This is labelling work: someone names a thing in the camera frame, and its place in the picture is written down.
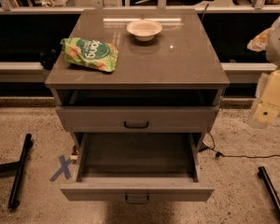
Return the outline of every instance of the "white bowl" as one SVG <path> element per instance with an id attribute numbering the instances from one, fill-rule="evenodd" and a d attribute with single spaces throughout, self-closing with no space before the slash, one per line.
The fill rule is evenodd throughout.
<path id="1" fill-rule="evenodd" d="M 139 20 L 128 24 L 127 30 L 139 41 L 150 41 L 156 34 L 160 33 L 162 26 L 157 21 Z"/>

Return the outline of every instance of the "drawer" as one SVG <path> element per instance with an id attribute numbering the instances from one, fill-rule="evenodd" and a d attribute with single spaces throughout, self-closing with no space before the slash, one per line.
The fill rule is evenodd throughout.
<path id="1" fill-rule="evenodd" d="M 85 133 L 70 201 L 205 202 L 197 149 L 187 133 Z"/>
<path id="2" fill-rule="evenodd" d="M 57 107 L 66 131 L 76 133 L 205 133 L 218 107 Z"/>

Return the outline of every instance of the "black handle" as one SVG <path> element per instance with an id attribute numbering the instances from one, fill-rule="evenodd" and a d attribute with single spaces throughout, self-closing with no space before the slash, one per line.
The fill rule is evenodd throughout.
<path id="1" fill-rule="evenodd" d="M 127 129 L 146 129 L 149 125 L 149 122 L 141 124 L 129 124 L 127 121 L 124 121 L 124 127 Z"/>
<path id="2" fill-rule="evenodd" d="M 129 195 L 125 195 L 125 202 L 127 204 L 148 204 L 149 203 L 149 195 L 146 195 L 146 198 L 142 202 L 136 202 L 129 200 Z"/>

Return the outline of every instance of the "floor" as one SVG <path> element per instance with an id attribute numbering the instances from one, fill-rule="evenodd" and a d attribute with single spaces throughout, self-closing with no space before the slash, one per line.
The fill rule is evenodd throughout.
<path id="1" fill-rule="evenodd" d="M 225 155 L 280 154 L 280 115 L 266 129 L 251 128 L 251 102 L 223 100 L 211 132 L 216 150 Z M 216 158 L 209 149 L 199 154 L 202 182 L 215 187 L 206 203 L 67 201 L 59 186 L 71 180 L 64 175 L 50 179 L 60 168 L 59 157 L 70 156 L 73 142 L 54 108 L 51 98 L 0 98 L 0 164 L 19 159 L 27 133 L 34 139 L 21 183 L 21 203 L 14 211 L 7 209 L 13 174 L 0 175 L 0 223 L 279 223 L 258 167 L 266 167 L 280 198 L 280 158 Z M 213 145 L 210 135 L 204 141 Z"/>

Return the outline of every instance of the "black metal leg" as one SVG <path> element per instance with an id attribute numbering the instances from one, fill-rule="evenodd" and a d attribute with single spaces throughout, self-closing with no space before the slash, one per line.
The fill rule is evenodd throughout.
<path id="1" fill-rule="evenodd" d="M 19 161 L 0 164 L 0 173 L 16 171 L 15 179 L 13 182 L 13 186 L 8 201 L 8 208 L 10 209 L 16 209 L 20 204 L 20 202 L 17 200 L 17 197 L 18 197 L 19 187 L 21 183 L 22 172 L 28 155 L 28 150 L 33 145 L 31 138 L 32 136 L 29 133 L 26 134 Z"/>
<path id="2" fill-rule="evenodd" d="M 267 188 L 267 190 L 270 193 L 271 199 L 273 201 L 274 207 L 277 209 L 277 212 L 280 216 L 280 200 L 279 197 L 273 187 L 273 184 L 271 182 L 271 179 L 269 177 L 269 175 L 267 174 L 265 167 L 261 166 L 259 167 L 259 177 L 261 177 L 264 181 L 264 184 Z"/>

